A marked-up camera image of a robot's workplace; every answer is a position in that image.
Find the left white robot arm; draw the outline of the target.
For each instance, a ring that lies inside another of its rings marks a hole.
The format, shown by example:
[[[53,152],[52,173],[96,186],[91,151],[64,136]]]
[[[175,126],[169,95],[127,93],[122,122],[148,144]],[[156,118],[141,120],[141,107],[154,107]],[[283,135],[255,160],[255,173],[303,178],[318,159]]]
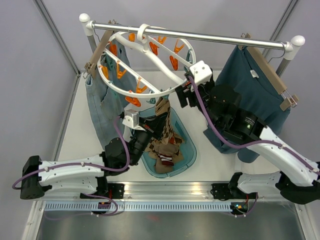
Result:
[[[141,117],[135,110],[126,110],[113,122],[116,137],[102,153],[82,159],[44,161],[29,157],[22,177],[13,184],[20,199],[74,196],[81,199],[105,198],[109,194],[107,177],[127,172],[138,164],[151,139],[161,139],[168,113]]]

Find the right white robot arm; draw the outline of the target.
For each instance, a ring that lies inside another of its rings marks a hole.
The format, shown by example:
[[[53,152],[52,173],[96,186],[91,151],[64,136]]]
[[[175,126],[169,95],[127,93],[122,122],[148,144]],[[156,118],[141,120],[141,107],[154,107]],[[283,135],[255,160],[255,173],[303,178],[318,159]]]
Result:
[[[261,119],[240,108],[241,95],[213,80],[196,85],[193,79],[175,90],[181,107],[198,107],[214,134],[227,146],[251,150],[278,168],[277,172],[236,172],[228,183],[234,199],[252,196],[282,196],[305,205],[320,198],[320,164],[306,159],[286,145]]]

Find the white round clip hanger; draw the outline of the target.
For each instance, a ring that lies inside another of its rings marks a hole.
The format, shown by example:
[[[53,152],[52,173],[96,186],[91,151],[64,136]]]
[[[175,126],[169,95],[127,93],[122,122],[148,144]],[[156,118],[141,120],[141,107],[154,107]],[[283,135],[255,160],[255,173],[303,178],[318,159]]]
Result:
[[[137,99],[149,99],[158,98],[170,95],[175,92],[178,87],[181,87],[187,82],[185,78],[181,78],[175,74],[173,68],[169,68],[165,62],[163,62],[158,55],[156,55],[150,43],[155,45],[157,48],[165,51],[173,59],[177,60],[179,63],[183,64],[184,67],[189,68],[194,65],[197,61],[196,54],[193,46],[185,39],[177,35],[172,35],[172,38],[176,39],[176,43],[182,42],[181,46],[175,45],[174,49],[171,50],[164,45],[164,38],[166,37],[167,29],[163,27],[150,26],[147,24],[142,24],[140,27],[125,26],[118,23],[91,23],[92,28],[95,29],[106,29],[106,32],[101,38],[102,53],[97,60],[97,70],[102,81],[113,91],[131,98]],[[132,58],[127,64],[120,57],[120,49],[117,49],[117,53],[110,50],[110,46],[114,46],[115,43],[120,43],[125,49],[129,48],[135,51]],[[112,70],[115,70],[115,78],[119,81],[122,80],[124,76],[132,76],[135,79],[136,86],[126,90],[124,88],[118,87],[116,81],[111,79],[111,70],[108,65],[101,64],[102,58],[108,62],[112,62]],[[165,78],[171,80],[174,85],[165,89],[164,87],[158,88],[157,86],[161,83],[160,81],[155,81],[151,78],[145,78],[132,68],[132,64],[142,64],[146,63],[149,65],[154,65],[160,72],[165,75]]]

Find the beige orange argyle sock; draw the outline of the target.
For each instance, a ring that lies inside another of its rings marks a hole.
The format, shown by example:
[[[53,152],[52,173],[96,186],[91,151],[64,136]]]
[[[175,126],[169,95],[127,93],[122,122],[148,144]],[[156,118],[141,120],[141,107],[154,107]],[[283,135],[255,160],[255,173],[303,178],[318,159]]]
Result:
[[[155,114],[156,116],[161,114],[168,114],[163,130],[163,137],[161,138],[162,144],[173,144],[175,146],[180,146],[184,143],[184,139],[174,131],[171,124],[171,105],[169,100],[158,99],[155,104]]]

